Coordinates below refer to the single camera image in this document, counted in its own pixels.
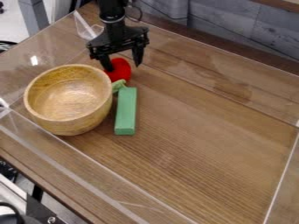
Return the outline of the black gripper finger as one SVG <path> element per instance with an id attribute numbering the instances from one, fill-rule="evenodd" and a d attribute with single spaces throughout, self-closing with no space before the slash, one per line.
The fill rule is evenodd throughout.
<path id="1" fill-rule="evenodd" d="M 138 67 L 144 57 L 144 47 L 141 45 L 136 45 L 132 48 L 132 55 L 133 55 L 134 66 Z"/>
<path id="2" fill-rule="evenodd" d="M 98 62 L 101 64 L 101 66 L 104 67 L 104 69 L 108 72 L 112 72 L 113 71 L 113 65 L 112 65 L 109 57 L 105 54 L 102 54 L 102 55 L 97 56 L 97 60 L 98 60 Z"/>

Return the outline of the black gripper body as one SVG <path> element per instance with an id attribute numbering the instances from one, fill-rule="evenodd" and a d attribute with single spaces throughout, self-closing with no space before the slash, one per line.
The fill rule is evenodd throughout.
<path id="1" fill-rule="evenodd" d="M 113 34 L 104 31 L 86 43 L 89 57 L 97 59 L 98 55 L 109 55 L 113 53 L 132 50 L 134 46 L 145 46 L 149 44 L 148 28 L 138 26 L 126 26 L 122 31 Z"/>

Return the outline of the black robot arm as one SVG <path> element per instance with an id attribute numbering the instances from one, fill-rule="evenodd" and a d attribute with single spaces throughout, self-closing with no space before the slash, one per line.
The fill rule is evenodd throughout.
<path id="1" fill-rule="evenodd" d="M 134 65 L 142 62 L 144 49 L 149 44 L 148 28 L 125 23 L 128 0 L 97 0 L 102 32 L 86 43 L 89 57 L 109 72 L 114 70 L 109 55 L 132 50 Z"/>

